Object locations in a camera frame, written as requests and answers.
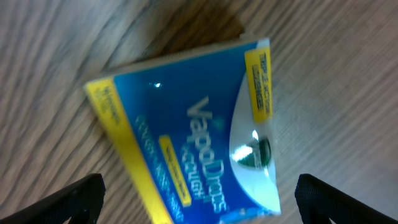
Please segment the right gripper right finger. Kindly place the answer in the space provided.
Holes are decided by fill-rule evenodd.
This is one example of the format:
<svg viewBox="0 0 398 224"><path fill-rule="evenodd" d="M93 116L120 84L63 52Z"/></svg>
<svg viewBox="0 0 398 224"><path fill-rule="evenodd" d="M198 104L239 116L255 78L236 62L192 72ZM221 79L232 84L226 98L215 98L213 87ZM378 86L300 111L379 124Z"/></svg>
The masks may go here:
<svg viewBox="0 0 398 224"><path fill-rule="evenodd" d="M384 215L310 174L299 175L295 199L304 224L397 224L397 220Z"/></svg>

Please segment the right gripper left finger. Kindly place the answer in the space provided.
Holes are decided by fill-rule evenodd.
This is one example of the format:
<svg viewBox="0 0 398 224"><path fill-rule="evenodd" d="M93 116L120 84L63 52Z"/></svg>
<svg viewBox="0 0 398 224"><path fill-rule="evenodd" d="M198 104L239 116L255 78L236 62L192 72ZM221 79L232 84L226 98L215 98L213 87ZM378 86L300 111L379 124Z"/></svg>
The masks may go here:
<svg viewBox="0 0 398 224"><path fill-rule="evenodd" d="M96 224L104 204L101 174L90 174L31 206L1 219L1 224Z"/></svg>

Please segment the blue yellow VapoDrops box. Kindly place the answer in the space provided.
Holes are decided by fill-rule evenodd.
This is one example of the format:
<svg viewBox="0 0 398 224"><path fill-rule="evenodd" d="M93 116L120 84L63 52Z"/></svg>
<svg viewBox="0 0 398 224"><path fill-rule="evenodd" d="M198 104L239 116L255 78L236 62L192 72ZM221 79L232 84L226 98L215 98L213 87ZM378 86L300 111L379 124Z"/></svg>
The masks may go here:
<svg viewBox="0 0 398 224"><path fill-rule="evenodd" d="M153 223L236 223L281 213L271 80L269 39L240 39L84 89Z"/></svg>

